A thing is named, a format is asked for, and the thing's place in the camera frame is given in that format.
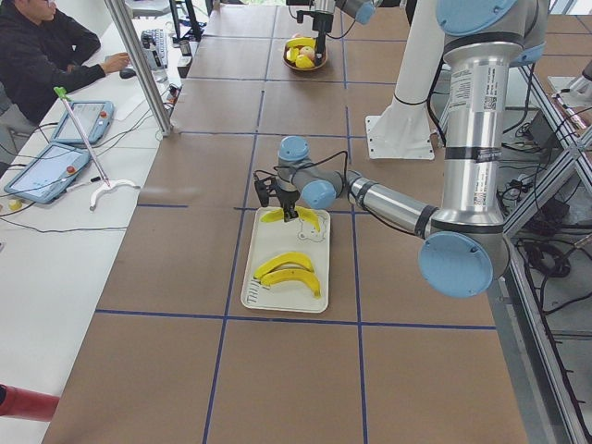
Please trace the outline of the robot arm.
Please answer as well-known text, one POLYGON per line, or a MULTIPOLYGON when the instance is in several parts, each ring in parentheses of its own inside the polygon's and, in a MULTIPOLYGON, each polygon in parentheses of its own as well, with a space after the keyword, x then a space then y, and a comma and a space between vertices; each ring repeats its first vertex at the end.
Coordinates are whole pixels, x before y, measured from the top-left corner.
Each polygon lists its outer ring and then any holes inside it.
POLYGON ((323 61, 326 50, 326 37, 332 31, 333 17, 336 9, 360 24, 367 24, 374 16, 381 1, 373 0, 320 0, 313 1, 312 29, 317 32, 314 44, 314 63, 319 66, 323 61))
POLYGON ((341 197, 424 240, 418 262, 435 290, 474 296, 510 260, 496 204, 503 113, 513 67, 537 61, 545 47, 545 1, 420 1, 414 10, 391 105, 366 124, 374 158, 416 158, 426 134, 426 107, 439 67, 450 67, 444 188, 440 207, 419 202, 355 171, 314 163, 301 137, 278 149, 276 176, 257 189, 278 198, 286 220, 295 204, 326 209, 341 197))

